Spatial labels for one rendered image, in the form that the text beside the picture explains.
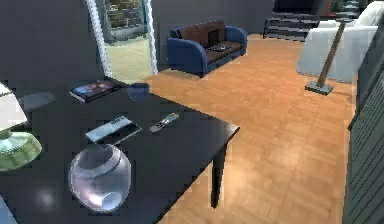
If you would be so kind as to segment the white sofa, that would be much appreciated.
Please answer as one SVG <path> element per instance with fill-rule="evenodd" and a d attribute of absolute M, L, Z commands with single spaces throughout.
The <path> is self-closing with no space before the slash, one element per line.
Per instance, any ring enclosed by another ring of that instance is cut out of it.
<path fill-rule="evenodd" d="M 328 78 L 353 82 L 383 16 L 384 1 L 381 0 L 369 3 L 362 12 L 358 7 L 342 7 L 335 20 L 320 21 L 317 27 L 309 30 L 296 71 L 300 74 L 320 75 L 340 26 L 338 19 L 349 17 L 352 21 L 345 25 Z"/>

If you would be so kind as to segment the clear glass bowl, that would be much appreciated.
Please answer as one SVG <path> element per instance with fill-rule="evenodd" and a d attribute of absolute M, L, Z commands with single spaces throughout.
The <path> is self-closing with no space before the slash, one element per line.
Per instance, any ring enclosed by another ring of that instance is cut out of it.
<path fill-rule="evenodd" d="M 131 186 L 131 163 L 111 144 L 94 144 L 83 149 L 71 162 L 69 188 L 87 208 L 109 213 L 126 200 Z"/>

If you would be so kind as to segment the grey plate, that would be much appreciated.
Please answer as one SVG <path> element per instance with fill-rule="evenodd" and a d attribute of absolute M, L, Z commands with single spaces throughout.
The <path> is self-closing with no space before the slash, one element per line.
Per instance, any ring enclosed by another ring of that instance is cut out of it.
<path fill-rule="evenodd" d="M 24 111 L 31 111 L 55 101 L 55 96 L 50 92 L 38 92 L 23 96 L 18 99 Z"/>

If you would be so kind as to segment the grey remote control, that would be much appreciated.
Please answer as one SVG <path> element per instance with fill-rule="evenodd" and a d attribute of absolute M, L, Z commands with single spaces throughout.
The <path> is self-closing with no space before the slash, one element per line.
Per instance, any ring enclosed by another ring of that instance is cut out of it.
<path fill-rule="evenodd" d="M 162 128 L 166 127 L 169 123 L 176 120 L 179 117 L 177 113 L 171 113 L 168 114 L 165 118 L 163 118 L 161 121 L 155 123 L 153 126 L 150 127 L 150 131 L 152 133 L 160 131 Z"/>

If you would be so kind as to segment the wooden floor lamp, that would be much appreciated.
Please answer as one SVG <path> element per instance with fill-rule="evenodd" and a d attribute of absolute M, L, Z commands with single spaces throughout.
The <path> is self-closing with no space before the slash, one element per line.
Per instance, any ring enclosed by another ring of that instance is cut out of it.
<path fill-rule="evenodd" d="M 351 18 L 340 18 L 340 19 L 338 19 L 338 22 L 340 23 L 340 25 L 339 25 L 339 28 L 338 28 L 336 34 L 335 34 L 335 38 L 332 42 L 330 51 L 327 55 L 327 58 L 325 60 L 325 63 L 324 63 L 324 66 L 322 68 L 322 71 L 320 73 L 320 76 L 319 76 L 317 81 L 310 81 L 304 87 L 304 89 L 307 91 L 327 96 L 333 90 L 333 86 L 328 85 L 326 83 L 326 79 L 327 79 L 330 67 L 332 65 L 332 61 L 335 57 L 338 45 L 340 43 L 342 34 L 343 34 L 344 29 L 346 27 L 346 24 L 352 22 L 352 19 Z"/>

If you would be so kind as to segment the dark book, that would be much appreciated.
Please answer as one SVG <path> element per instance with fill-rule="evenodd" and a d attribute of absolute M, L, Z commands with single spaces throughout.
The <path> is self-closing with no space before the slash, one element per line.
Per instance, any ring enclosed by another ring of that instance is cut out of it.
<path fill-rule="evenodd" d="M 73 88 L 69 94 L 80 102 L 87 103 L 111 92 L 119 90 L 121 86 L 110 80 L 99 80 L 94 83 Z"/>

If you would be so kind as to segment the blue sofa with brown cushions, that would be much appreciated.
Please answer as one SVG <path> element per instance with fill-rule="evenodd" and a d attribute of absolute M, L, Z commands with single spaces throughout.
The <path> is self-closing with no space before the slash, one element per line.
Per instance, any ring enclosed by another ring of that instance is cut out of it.
<path fill-rule="evenodd" d="M 224 44 L 231 46 L 224 52 L 208 50 Z M 244 29 L 226 25 L 223 20 L 178 27 L 170 30 L 167 38 L 167 61 L 172 70 L 183 71 L 203 78 L 247 50 Z"/>

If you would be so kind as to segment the blue glass cup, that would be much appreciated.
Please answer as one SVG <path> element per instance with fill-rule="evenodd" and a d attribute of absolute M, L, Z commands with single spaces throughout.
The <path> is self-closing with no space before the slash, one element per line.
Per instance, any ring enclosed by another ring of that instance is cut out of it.
<path fill-rule="evenodd" d="M 147 83 L 132 83 L 127 87 L 127 94 L 134 101 L 142 101 L 150 95 L 150 86 Z"/>

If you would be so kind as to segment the black table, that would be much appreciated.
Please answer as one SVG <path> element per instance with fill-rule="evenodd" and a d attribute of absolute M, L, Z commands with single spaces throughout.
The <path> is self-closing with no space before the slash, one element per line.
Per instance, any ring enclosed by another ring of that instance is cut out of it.
<path fill-rule="evenodd" d="M 32 110 L 27 125 L 42 153 L 0 172 L 0 197 L 18 224 L 156 224 L 208 165 L 214 167 L 212 192 L 219 193 L 226 146 L 238 126 L 154 94 L 134 101 L 120 89 L 82 103 L 66 86 L 46 90 L 55 101 Z M 179 117 L 150 131 L 171 113 Z M 70 163 L 87 145 L 87 131 L 120 116 L 142 128 L 121 144 L 133 168 L 131 191 L 119 209 L 97 214 L 70 192 Z"/>

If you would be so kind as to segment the dark grey shelf unit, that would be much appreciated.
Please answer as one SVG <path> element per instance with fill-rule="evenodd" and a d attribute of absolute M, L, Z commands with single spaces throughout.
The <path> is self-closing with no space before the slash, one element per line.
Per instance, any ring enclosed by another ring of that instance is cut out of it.
<path fill-rule="evenodd" d="M 264 22 L 262 36 L 304 42 L 318 26 L 318 0 L 275 0 L 273 12 Z"/>

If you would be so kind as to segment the grey slatted cabinet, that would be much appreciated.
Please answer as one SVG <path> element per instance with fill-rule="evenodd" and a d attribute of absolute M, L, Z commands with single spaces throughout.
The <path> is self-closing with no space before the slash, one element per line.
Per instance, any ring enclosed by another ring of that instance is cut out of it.
<path fill-rule="evenodd" d="M 358 71 L 342 224 L 384 224 L 384 21 Z"/>

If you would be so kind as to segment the green table lamp white shade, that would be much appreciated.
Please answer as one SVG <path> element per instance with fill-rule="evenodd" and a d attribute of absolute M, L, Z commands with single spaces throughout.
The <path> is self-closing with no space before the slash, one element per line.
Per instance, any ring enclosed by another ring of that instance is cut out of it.
<path fill-rule="evenodd" d="M 0 172 L 18 169 L 32 162 L 42 151 L 29 132 L 12 132 L 27 117 L 14 93 L 0 82 Z"/>

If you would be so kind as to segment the dark object on sofa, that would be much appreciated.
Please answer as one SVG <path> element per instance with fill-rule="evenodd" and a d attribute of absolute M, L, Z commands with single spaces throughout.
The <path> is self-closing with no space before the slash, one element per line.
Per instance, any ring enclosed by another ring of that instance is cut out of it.
<path fill-rule="evenodd" d="M 224 52 L 230 48 L 231 48 L 231 46 L 228 46 L 228 45 L 217 44 L 217 45 L 209 47 L 208 50 L 215 51 L 215 52 Z"/>

